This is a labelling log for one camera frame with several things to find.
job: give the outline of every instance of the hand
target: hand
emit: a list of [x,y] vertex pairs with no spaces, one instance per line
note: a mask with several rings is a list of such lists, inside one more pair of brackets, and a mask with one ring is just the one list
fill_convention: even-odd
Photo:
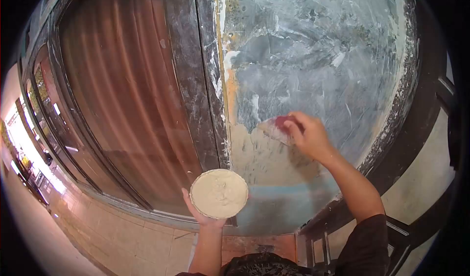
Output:
[[295,122],[289,120],[284,122],[284,126],[289,129],[295,145],[302,153],[322,163],[335,152],[320,119],[302,112],[290,112],[289,116],[293,116],[304,127],[302,134]]
[[188,206],[188,210],[191,212],[191,214],[199,223],[199,225],[201,225],[201,227],[204,226],[216,229],[222,229],[222,227],[224,227],[225,221],[227,221],[227,219],[214,219],[204,216],[196,209],[196,207],[193,206],[193,203],[189,198],[188,191],[185,188],[182,188],[181,191],[183,192],[183,199],[186,205]]

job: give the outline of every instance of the shoulder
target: shoulder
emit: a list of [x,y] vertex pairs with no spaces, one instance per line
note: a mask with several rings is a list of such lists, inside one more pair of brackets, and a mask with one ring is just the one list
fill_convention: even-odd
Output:
[[384,275],[390,258],[386,216],[360,222],[350,234],[338,258],[337,275]]

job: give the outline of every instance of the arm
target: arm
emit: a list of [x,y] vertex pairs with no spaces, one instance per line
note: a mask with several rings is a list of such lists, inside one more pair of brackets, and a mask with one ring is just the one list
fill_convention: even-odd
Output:
[[330,171],[357,223],[385,214],[375,187],[330,144],[321,121],[302,112],[292,112],[290,115],[305,129],[301,133],[295,122],[285,121],[284,126],[289,129],[295,144],[305,155]]
[[188,272],[218,276],[222,266],[222,228],[226,219],[216,220],[204,216],[191,203],[188,191],[184,188],[181,190],[189,211],[200,226],[193,261]]

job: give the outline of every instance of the fingers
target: fingers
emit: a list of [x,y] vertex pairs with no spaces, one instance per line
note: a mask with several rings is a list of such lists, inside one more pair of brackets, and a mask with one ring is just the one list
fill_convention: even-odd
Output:
[[181,189],[181,192],[183,193],[183,199],[184,202],[186,203],[186,206],[188,207],[188,210],[193,214],[193,216],[196,216],[196,214],[199,214],[199,211],[193,206],[193,203],[191,202],[191,199],[189,198],[189,193],[185,188]]
[[294,118],[297,120],[297,122],[302,124],[304,127],[307,127],[307,125],[312,121],[311,116],[309,116],[307,114],[304,114],[300,111],[290,112],[289,116],[294,116]]
[[285,121],[284,126],[289,129],[289,132],[291,133],[292,138],[294,138],[294,141],[296,144],[302,143],[304,136],[302,135],[302,132],[300,132],[300,129],[298,128],[297,124],[292,121]]

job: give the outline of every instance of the black shirt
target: black shirt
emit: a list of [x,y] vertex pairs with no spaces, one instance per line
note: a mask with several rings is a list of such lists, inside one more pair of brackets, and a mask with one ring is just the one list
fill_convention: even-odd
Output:
[[[387,225],[385,215],[376,215],[360,222],[350,234],[336,264],[337,276],[383,276],[387,272]],[[252,253],[233,258],[221,268],[223,276],[257,275],[324,275],[293,261],[270,253]],[[178,276],[200,274],[179,273]]]

